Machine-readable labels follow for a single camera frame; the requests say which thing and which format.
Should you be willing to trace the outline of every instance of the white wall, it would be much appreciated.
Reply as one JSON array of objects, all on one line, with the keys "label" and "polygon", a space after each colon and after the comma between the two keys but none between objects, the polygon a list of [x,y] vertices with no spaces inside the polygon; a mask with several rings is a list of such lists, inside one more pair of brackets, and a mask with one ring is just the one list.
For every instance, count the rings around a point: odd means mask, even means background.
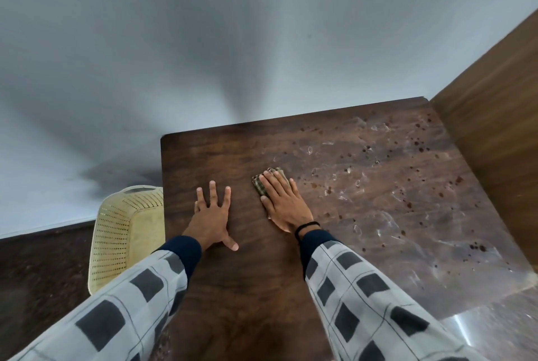
[{"label": "white wall", "polygon": [[432,97],[537,7],[0,0],[0,234],[83,221],[124,186],[158,184],[165,133]]}]

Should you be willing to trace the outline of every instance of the yellow plastic basket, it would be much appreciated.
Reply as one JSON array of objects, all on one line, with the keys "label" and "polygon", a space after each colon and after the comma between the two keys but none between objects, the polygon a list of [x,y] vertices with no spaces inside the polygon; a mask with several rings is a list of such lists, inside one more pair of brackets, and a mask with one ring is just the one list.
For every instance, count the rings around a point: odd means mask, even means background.
[{"label": "yellow plastic basket", "polygon": [[88,290],[94,294],[165,242],[163,189],[127,187],[99,207],[91,240]]}]

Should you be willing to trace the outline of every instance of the hand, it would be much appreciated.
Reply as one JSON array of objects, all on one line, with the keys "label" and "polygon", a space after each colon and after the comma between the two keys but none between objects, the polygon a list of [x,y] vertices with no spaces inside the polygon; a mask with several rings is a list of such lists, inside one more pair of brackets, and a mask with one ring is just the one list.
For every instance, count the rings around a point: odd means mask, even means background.
[{"label": "hand", "polygon": [[236,251],[239,245],[228,235],[226,224],[228,223],[228,210],[230,209],[232,190],[226,187],[224,201],[219,207],[217,197],[217,185],[215,181],[209,182],[209,207],[203,197],[202,188],[196,189],[198,201],[194,203],[194,216],[183,235],[196,239],[202,247],[202,252],[212,244],[222,242],[228,248]]},{"label": "hand", "polygon": [[[261,196],[261,203],[271,220],[280,229],[286,232],[295,232],[299,226],[314,220],[310,208],[302,199],[293,179],[290,179],[288,184],[279,172],[264,171],[263,175],[260,175],[260,181],[269,194],[269,198],[265,195]],[[303,229],[304,232],[303,230],[299,232],[299,236],[301,237],[314,228],[319,228],[319,226],[308,226]]]}]

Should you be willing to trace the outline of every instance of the sleeve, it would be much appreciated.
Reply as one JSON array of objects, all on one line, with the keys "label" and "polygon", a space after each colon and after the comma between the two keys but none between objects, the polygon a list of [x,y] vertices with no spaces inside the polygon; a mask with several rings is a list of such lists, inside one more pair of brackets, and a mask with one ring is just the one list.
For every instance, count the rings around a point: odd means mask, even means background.
[{"label": "sleeve", "polygon": [[301,260],[336,360],[485,360],[328,232],[305,235]]},{"label": "sleeve", "polygon": [[178,311],[201,255],[195,239],[171,239],[11,360],[148,360],[162,330]]}]

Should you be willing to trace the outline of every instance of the wall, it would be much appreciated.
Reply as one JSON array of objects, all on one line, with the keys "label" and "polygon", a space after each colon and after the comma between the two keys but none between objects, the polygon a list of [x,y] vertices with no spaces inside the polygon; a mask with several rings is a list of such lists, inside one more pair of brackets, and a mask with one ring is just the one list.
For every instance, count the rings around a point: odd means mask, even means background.
[{"label": "wall", "polygon": [[0,0],[0,234],[160,182],[170,132],[431,97],[538,0]]},{"label": "wall", "polygon": [[538,270],[538,11],[432,103]]}]

